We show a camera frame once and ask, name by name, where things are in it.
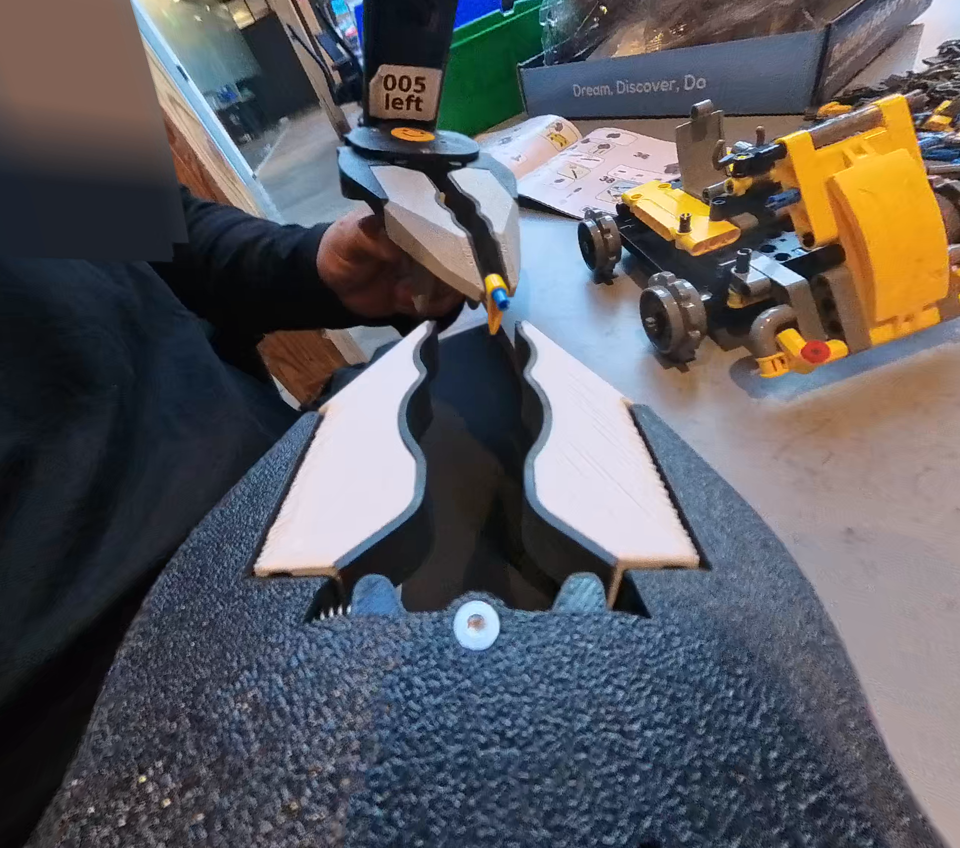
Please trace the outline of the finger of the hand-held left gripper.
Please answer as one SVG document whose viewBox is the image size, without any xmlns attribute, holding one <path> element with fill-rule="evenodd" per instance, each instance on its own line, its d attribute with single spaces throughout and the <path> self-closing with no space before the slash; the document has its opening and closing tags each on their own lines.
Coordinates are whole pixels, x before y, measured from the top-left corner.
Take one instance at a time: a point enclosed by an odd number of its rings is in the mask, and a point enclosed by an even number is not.
<svg viewBox="0 0 960 848">
<path fill-rule="evenodd" d="M 383 215 L 390 240 L 433 278 L 479 303 L 484 283 L 474 243 L 436 184 L 423 172 L 397 165 L 375 165 L 371 172 L 387 199 Z"/>
<path fill-rule="evenodd" d="M 499 275 L 513 295 L 522 269 L 520 209 L 516 194 L 489 167 L 462 167 L 448 175 L 473 208 L 469 228 L 481 272 Z"/>
</svg>

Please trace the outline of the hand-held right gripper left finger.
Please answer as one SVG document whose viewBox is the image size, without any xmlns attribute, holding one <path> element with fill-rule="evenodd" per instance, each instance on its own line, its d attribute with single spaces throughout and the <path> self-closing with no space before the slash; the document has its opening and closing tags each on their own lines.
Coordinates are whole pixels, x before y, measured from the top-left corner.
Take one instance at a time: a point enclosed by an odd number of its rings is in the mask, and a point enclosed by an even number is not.
<svg viewBox="0 0 960 848">
<path fill-rule="evenodd" d="M 428 383 L 436 325 L 426 322 L 328 400 L 253 562 L 254 575 L 406 578 L 429 548 Z"/>
</svg>

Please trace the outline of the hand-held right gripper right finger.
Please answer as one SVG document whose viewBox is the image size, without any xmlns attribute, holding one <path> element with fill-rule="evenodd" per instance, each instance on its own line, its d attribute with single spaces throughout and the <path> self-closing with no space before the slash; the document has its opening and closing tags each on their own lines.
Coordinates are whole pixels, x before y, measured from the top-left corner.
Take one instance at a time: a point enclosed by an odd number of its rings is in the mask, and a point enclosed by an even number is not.
<svg viewBox="0 0 960 848">
<path fill-rule="evenodd" d="M 521 538 L 534 565 L 559 586 L 592 574 L 606 599 L 632 570 L 699 569 L 635 405 L 531 323 L 515 327 L 530 440 Z"/>
</svg>

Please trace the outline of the person's left forearm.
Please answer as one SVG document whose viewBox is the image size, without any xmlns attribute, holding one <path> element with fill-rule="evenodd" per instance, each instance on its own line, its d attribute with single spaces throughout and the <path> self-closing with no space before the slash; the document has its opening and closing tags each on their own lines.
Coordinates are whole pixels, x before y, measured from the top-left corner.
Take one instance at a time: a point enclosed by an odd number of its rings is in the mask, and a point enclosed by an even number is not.
<svg viewBox="0 0 960 848">
<path fill-rule="evenodd" d="M 171 261 L 150 267 L 188 310 L 243 334 L 361 325 L 320 276 L 330 224 L 284 226 L 200 199 L 183 184 L 179 193 L 187 240 L 174 245 Z"/>
</svg>

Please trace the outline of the person's left hand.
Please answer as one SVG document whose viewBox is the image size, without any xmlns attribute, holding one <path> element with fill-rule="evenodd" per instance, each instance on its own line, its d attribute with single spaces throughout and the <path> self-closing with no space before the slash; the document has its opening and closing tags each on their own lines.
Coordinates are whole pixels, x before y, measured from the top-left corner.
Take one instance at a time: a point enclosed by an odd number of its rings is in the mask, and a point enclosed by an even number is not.
<svg viewBox="0 0 960 848">
<path fill-rule="evenodd" d="M 334 221 L 318 244 L 317 269 L 344 310 L 334 326 L 392 326 L 403 332 L 423 321 L 449 324 L 461 313 L 464 296 L 447 285 L 435 287 L 418 309 L 409 257 L 390 241 L 382 218 L 355 206 Z"/>
</svg>

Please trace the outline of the green storage bin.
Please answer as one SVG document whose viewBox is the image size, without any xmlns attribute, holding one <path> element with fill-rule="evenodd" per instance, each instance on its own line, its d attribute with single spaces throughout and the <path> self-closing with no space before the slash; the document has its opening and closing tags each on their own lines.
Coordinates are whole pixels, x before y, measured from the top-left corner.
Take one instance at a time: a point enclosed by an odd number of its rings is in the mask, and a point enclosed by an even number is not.
<svg viewBox="0 0 960 848">
<path fill-rule="evenodd" d="M 541 4 L 516 0 L 454 32 L 443 81 L 438 127 L 474 136 L 523 110 L 519 66 L 543 49 Z"/>
</svg>

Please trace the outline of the instruction booklet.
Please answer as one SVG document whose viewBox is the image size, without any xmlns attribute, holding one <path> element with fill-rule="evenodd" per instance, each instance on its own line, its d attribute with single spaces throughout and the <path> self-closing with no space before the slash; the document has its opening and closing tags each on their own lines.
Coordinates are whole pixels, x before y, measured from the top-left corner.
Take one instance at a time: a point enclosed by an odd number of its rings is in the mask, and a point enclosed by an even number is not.
<svg viewBox="0 0 960 848">
<path fill-rule="evenodd" d="M 517 181 L 520 202 L 580 220 L 587 209 L 613 213 L 623 193 L 680 175 L 676 145 L 615 127 L 582 134 L 542 115 L 478 137 Z"/>
</svg>

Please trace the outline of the wooden panel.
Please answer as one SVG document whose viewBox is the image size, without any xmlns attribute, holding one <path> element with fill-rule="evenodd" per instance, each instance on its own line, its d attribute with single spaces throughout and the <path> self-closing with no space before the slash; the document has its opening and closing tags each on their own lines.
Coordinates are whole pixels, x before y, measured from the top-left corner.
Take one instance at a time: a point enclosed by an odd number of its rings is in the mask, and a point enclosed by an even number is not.
<svg viewBox="0 0 960 848">
<path fill-rule="evenodd" d="M 334 372 L 368 361 L 348 330 L 276 331 L 257 350 L 274 381 L 300 406 L 316 398 Z"/>
</svg>

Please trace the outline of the clear plastic bag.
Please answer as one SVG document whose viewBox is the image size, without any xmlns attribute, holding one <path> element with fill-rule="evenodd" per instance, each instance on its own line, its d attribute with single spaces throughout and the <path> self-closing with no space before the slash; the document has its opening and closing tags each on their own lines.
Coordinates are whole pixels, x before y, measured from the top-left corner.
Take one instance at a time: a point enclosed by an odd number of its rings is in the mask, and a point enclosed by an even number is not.
<svg viewBox="0 0 960 848">
<path fill-rule="evenodd" d="M 542 0 L 538 10 L 543 66 L 582 62 L 602 36 L 600 0 Z"/>
</svg>

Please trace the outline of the yellow toy brick car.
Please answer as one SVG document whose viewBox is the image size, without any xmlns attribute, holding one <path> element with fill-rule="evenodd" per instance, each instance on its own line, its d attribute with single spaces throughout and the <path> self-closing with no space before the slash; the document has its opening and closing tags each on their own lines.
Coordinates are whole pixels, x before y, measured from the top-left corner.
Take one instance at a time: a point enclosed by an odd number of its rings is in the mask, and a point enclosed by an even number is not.
<svg viewBox="0 0 960 848">
<path fill-rule="evenodd" d="M 638 311 L 683 364 L 730 339 L 764 379 L 812 374 L 958 319 L 958 98 L 920 89 L 831 103 L 810 124 L 728 143 L 711 101 L 676 130 L 678 169 L 629 182 L 577 229 L 595 280 L 623 252 Z"/>
</svg>

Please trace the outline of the pile of small black pieces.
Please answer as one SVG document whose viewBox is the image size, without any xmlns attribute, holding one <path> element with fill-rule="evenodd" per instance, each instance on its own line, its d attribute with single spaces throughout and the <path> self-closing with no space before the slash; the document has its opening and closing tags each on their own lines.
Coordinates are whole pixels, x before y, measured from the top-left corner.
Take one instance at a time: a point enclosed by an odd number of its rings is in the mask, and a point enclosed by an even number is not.
<svg viewBox="0 0 960 848">
<path fill-rule="evenodd" d="M 893 74 L 874 85 L 848 88 L 825 104 L 808 109 L 803 119 L 822 122 L 894 94 L 910 102 L 919 134 L 958 135 L 959 39 L 942 42 L 936 55 L 923 60 L 919 70 Z"/>
</svg>

